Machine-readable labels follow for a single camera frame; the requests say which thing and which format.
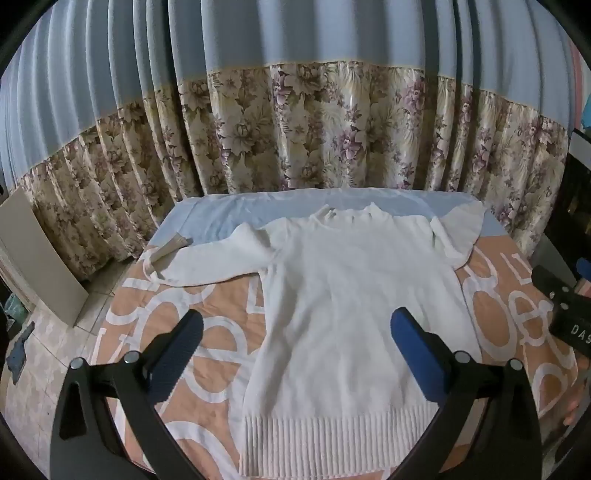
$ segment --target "ribbed sweater hem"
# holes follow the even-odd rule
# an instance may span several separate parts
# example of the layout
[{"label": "ribbed sweater hem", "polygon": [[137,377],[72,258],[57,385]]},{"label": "ribbed sweater hem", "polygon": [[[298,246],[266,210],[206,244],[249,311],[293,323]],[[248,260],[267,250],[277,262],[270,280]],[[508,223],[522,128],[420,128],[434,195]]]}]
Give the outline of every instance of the ribbed sweater hem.
[{"label": "ribbed sweater hem", "polygon": [[434,403],[353,417],[245,416],[239,473],[333,478],[399,465],[431,422]]}]

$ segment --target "floral curtain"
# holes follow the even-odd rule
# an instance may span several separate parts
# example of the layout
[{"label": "floral curtain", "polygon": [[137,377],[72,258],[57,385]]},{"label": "floral curtain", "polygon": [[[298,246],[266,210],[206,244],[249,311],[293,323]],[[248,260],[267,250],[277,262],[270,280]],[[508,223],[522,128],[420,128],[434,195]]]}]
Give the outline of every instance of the floral curtain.
[{"label": "floral curtain", "polygon": [[531,255],[567,144],[565,127],[534,108],[448,77],[289,63],[159,89],[99,119],[20,183],[79,279],[109,258],[137,257],[184,198],[309,187],[468,192]]}]

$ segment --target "tiled floor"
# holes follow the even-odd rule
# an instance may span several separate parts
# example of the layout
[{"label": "tiled floor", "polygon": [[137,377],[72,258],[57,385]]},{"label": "tiled floor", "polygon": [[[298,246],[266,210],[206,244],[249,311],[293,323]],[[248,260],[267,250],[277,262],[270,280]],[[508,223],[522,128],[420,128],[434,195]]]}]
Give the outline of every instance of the tiled floor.
[{"label": "tiled floor", "polygon": [[35,329],[25,343],[27,362],[21,378],[13,385],[6,366],[2,372],[0,410],[47,478],[53,416],[67,366],[77,356],[90,362],[96,335],[128,267],[129,263],[112,262],[86,285],[89,297],[73,328],[59,321],[45,305],[38,305],[27,320],[27,324],[35,322]]}]

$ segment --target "bed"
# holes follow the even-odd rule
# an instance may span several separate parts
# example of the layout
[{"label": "bed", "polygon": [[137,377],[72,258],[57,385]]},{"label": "bed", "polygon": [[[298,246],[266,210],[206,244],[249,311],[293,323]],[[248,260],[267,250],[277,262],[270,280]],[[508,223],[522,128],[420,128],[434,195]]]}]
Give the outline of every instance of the bed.
[{"label": "bed", "polygon": [[[262,226],[282,216],[307,216],[325,204],[357,209],[374,202],[393,215],[430,218],[470,199],[463,193],[394,189],[308,189],[187,199],[172,210],[148,248],[163,245],[175,233],[195,244],[215,241],[229,236],[242,222]],[[242,398],[265,336],[260,280],[257,275],[245,275],[209,286],[173,288],[148,281],[142,262],[143,256],[116,291],[91,363],[112,362],[129,350],[141,351],[155,335],[169,331],[189,307],[199,310],[205,324],[203,341],[171,397],[156,409],[206,477],[237,478],[235,439]],[[489,212],[468,263],[456,274],[483,360],[500,364],[516,357],[523,361],[543,429],[551,430],[555,425],[544,423],[561,418],[561,400],[579,373],[577,361],[571,348],[548,333],[552,305],[532,285],[526,259]],[[121,405],[113,401],[110,407],[129,457],[149,469]],[[463,458],[481,411],[482,406],[475,404],[448,465]],[[368,476],[378,479],[389,473]]]}]

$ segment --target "blue gripper pad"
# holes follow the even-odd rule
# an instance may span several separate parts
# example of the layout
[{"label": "blue gripper pad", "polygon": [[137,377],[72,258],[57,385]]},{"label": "blue gripper pad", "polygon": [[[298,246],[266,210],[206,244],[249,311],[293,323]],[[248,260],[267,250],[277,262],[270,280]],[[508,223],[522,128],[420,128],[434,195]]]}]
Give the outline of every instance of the blue gripper pad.
[{"label": "blue gripper pad", "polygon": [[577,272],[579,275],[583,277],[585,280],[591,281],[591,262],[586,258],[579,258],[577,260]]},{"label": "blue gripper pad", "polygon": [[392,314],[390,330],[425,398],[442,405],[451,370],[449,348],[437,335],[425,332],[405,307]]},{"label": "blue gripper pad", "polygon": [[152,404],[168,399],[202,339],[203,317],[197,310],[189,310],[172,331],[157,335],[148,345],[144,353],[155,351],[146,372]]}]

